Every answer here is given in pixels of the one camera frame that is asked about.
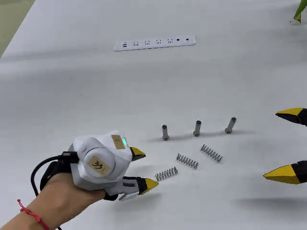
white power strip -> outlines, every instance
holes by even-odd
[[[145,38],[132,41],[116,42],[114,51],[152,49],[173,46],[191,46],[195,45],[195,36],[173,36],[168,38]]]

red bracelet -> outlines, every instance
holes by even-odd
[[[37,220],[37,222],[38,222],[45,230],[50,230],[50,229],[48,228],[47,224],[45,224],[45,223],[42,221],[42,219],[41,219],[37,214],[35,214],[35,213],[31,212],[30,210],[28,210],[27,208],[25,208],[25,207],[22,205],[22,203],[21,203],[21,201],[20,201],[19,199],[17,200],[17,202],[19,203],[19,205],[20,205],[20,207],[21,207],[21,209],[20,209],[21,212],[25,212],[26,214],[28,214],[28,215],[30,215],[30,216],[33,216],[33,217]]]

metal peg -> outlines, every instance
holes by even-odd
[[[195,137],[198,137],[201,134],[201,121],[196,122],[195,131],[193,132],[193,135]]]
[[[225,133],[226,133],[226,134],[231,134],[231,133],[232,133],[232,128],[234,127],[235,123],[236,123],[236,118],[235,118],[235,117],[232,117],[232,118],[230,119],[230,122],[229,122],[229,124],[228,124],[228,127],[225,129]]]
[[[162,139],[163,140],[168,140],[169,136],[167,134],[167,126],[166,125],[162,125],[162,132],[163,132]]]

metal spring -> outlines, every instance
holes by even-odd
[[[188,166],[191,166],[192,168],[194,169],[197,169],[197,166],[198,166],[198,162],[196,161],[193,161],[192,159],[186,157],[186,156],[183,156],[181,154],[178,153],[177,155],[177,161],[181,161],[182,163],[188,165]]]
[[[161,180],[164,180],[168,177],[171,177],[177,174],[178,174],[178,170],[176,169],[176,167],[174,167],[174,168],[164,170],[163,172],[157,173],[155,177],[157,178],[157,181],[161,181]]]
[[[203,145],[201,147],[201,151],[205,152],[207,155],[212,157],[217,162],[220,162],[223,158],[221,155],[219,155],[217,152],[213,151],[211,148],[209,148],[207,145]]]

handwritten label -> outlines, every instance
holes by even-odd
[[[91,158],[91,160],[88,162],[88,165],[102,176],[105,176],[108,171],[110,171],[110,167],[95,156]]]
[[[124,150],[125,146],[120,135],[111,135],[117,150]]]

